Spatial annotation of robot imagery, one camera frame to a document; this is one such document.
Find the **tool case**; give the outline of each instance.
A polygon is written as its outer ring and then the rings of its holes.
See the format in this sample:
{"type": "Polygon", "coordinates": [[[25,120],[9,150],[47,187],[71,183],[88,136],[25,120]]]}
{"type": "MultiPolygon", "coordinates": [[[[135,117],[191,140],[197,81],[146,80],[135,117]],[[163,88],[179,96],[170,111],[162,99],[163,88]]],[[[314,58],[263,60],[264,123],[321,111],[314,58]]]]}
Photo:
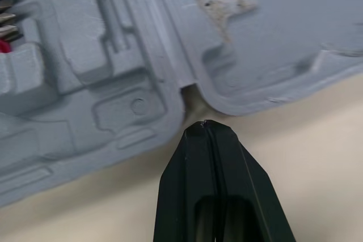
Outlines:
{"type": "Polygon", "coordinates": [[[363,70],[362,0],[4,1],[0,206],[165,144],[183,87],[242,115],[363,70]]]}

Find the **gray plastic case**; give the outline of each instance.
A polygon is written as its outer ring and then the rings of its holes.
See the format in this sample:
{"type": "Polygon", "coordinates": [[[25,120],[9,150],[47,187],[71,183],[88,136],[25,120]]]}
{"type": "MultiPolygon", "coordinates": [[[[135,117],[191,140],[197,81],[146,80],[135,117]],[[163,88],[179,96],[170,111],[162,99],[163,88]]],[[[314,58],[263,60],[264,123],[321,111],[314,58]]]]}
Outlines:
{"type": "Polygon", "coordinates": [[[166,143],[196,84],[274,107],[363,70],[362,0],[17,0],[0,54],[0,205],[166,143]]]}

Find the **red object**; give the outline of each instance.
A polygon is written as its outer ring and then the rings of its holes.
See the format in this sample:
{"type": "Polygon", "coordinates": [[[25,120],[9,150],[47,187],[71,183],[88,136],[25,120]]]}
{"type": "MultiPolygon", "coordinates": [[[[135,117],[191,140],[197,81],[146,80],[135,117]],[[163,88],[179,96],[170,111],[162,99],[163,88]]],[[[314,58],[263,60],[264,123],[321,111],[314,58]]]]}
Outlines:
{"type": "Polygon", "coordinates": [[[10,53],[11,45],[8,42],[0,40],[0,53],[10,53]]]}

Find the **metal drill bit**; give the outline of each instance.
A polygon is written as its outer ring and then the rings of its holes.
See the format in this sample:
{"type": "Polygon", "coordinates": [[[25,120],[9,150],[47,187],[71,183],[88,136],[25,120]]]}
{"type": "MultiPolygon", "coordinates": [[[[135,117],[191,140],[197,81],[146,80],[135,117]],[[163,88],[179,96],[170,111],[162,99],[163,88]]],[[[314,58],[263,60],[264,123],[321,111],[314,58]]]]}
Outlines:
{"type": "Polygon", "coordinates": [[[1,0],[0,1],[0,12],[3,12],[9,8],[11,8],[14,4],[13,0],[1,0]]]}
{"type": "Polygon", "coordinates": [[[19,29],[17,26],[6,25],[0,27],[0,39],[7,40],[9,37],[13,37],[19,34],[19,29]]]}
{"type": "Polygon", "coordinates": [[[3,41],[8,42],[8,43],[11,43],[11,42],[13,42],[13,41],[15,41],[15,40],[17,40],[17,39],[19,39],[19,38],[21,38],[21,37],[22,37],[22,34],[21,34],[21,33],[19,33],[19,32],[17,32],[17,33],[15,33],[15,34],[13,34],[13,35],[6,36],[6,37],[3,39],[3,41]]]}
{"type": "Polygon", "coordinates": [[[16,15],[15,14],[8,14],[6,12],[0,14],[0,25],[8,22],[9,20],[13,20],[15,19],[16,15]]]}

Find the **black plastic tool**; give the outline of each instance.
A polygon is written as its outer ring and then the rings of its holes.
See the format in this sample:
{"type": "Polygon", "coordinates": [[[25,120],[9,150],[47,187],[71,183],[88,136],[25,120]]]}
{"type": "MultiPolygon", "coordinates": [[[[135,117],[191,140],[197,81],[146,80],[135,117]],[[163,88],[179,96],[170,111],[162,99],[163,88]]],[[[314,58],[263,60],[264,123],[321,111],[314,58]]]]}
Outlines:
{"type": "Polygon", "coordinates": [[[231,128],[185,130],[159,187],[154,242],[292,242],[271,181],[231,128]]]}

